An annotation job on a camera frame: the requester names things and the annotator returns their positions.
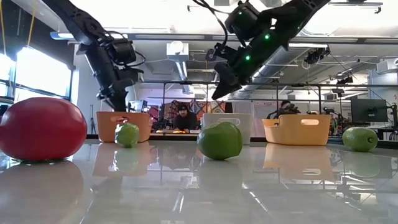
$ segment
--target man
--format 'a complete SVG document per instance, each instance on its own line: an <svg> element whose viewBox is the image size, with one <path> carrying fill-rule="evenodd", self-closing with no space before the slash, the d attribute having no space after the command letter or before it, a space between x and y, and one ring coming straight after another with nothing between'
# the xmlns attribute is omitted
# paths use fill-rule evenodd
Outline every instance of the man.
<svg viewBox="0 0 398 224"><path fill-rule="evenodd" d="M267 119L271 119L271 115L273 115L273 114L276 114L274 116L274 119L277 119L281 113L283 113L285 110L287 110L290 107L290 105L291 105L291 102L289 100L283 100L282 103L280 104L279 110L270 113L267 116Z"/></svg>
<svg viewBox="0 0 398 224"><path fill-rule="evenodd" d="M179 104L177 107L178 115L174 118L173 126L177 131L185 131L189 133L189 130L193 130L197 125L197 117L189 112L188 107L185 104Z"/></svg>

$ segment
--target computer monitor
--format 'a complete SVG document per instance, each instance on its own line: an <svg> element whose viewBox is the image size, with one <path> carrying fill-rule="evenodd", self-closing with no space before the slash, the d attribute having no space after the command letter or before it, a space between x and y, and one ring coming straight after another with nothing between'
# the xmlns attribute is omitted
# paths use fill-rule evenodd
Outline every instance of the computer monitor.
<svg viewBox="0 0 398 224"><path fill-rule="evenodd" d="M388 122L387 101L352 99L351 115L354 123Z"/></svg>

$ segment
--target person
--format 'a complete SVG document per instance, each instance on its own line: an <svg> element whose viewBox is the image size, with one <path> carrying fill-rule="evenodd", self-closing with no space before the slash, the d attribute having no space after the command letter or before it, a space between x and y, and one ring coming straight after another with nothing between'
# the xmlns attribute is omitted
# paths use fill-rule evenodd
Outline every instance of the person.
<svg viewBox="0 0 398 224"><path fill-rule="evenodd" d="M195 129L197 117L189 111L188 106L179 104L177 110L178 115L173 120L174 129L177 131L185 131L186 133L189 133L189 130Z"/></svg>
<svg viewBox="0 0 398 224"><path fill-rule="evenodd" d="M271 116L275 114L274 119L277 119L281 114L297 114L296 111L292 111L290 107L292 107L292 103L289 100L283 100L280 104L279 110L275 110L274 112L268 114L267 119L271 119Z"/></svg>

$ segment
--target glossy table surface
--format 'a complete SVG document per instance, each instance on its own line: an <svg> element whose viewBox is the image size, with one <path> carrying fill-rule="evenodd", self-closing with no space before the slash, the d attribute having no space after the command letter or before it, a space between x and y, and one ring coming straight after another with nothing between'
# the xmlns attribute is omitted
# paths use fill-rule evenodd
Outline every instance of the glossy table surface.
<svg viewBox="0 0 398 224"><path fill-rule="evenodd" d="M397 223L397 157L258 143L216 162L178 141L92 141L51 164L0 153L0 223Z"/></svg>

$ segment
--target white basket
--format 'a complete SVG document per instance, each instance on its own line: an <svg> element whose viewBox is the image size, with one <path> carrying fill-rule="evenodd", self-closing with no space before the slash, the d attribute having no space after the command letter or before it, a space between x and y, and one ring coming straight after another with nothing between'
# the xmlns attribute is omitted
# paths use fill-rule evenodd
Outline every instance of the white basket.
<svg viewBox="0 0 398 224"><path fill-rule="evenodd" d="M235 124L242 133L243 144L250 144L252 126L251 114L205 113L202 118L202 128L223 121Z"/></svg>

